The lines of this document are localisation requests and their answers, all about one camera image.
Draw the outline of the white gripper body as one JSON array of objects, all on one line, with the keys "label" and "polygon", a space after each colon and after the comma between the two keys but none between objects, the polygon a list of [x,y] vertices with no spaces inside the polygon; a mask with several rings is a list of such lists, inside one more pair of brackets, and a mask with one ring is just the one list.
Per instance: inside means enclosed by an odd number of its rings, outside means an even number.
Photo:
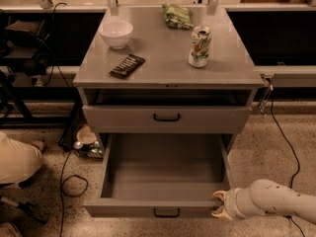
[{"label": "white gripper body", "polygon": [[231,220],[264,215],[264,211],[252,201],[249,188],[237,188],[226,192],[223,200],[223,212]]}]

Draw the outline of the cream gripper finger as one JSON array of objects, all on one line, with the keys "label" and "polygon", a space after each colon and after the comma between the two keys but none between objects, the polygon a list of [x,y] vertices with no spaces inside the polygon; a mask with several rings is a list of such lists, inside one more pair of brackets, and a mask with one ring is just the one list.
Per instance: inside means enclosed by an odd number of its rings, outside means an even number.
[{"label": "cream gripper finger", "polygon": [[223,208],[220,207],[217,210],[214,210],[211,215],[213,217],[223,219],[223,220],[232,220],[232,217],[228,214],[228,212]]},{"label": "cream gripper finger", "polygon": [[212,197],[213,197],[213,198],[216,198],[216,199],[220,199],[221,201],[224,201],[226,195],[227,195],[227,192],[226,192],[226,191],[216,191],[216,192],[212,195]]}]

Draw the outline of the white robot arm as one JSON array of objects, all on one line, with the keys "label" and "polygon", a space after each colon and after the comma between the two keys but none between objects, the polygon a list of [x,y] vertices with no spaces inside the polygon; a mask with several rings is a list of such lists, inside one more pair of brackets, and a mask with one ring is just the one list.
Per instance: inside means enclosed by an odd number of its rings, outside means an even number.
[{"label": "white robot arm", "polygon": [[297,216],[316,224],[316,197],[301,194],[271,180],[257,180],[248,188],[217,191],[212,195],[222,202],[211,215],[225,220],[253,216]]}]

